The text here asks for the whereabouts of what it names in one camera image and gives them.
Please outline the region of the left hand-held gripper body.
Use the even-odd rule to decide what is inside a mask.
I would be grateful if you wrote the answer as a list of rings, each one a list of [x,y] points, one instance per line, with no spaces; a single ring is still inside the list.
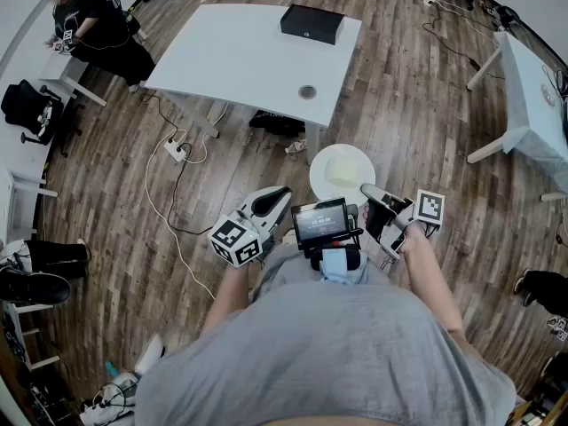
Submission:
[[[275,245],[274,233],[284,219],[284,208],[277,206],[266,216],[243,203],[229,215],[222,215],[208,233],[214,252],[234,267],[254,259],[263,261]]]

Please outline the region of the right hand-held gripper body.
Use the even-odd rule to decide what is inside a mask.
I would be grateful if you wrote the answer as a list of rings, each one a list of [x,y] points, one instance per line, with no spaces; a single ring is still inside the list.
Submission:
[[[398,260],[409,225],[416,221],[423,223],[428,237],[441,228],[445,196],[422,189],[418,190],[415,200],[389,194],[390,203],[377,203],[367,199],[369,217],[366,230],[390,257]]]

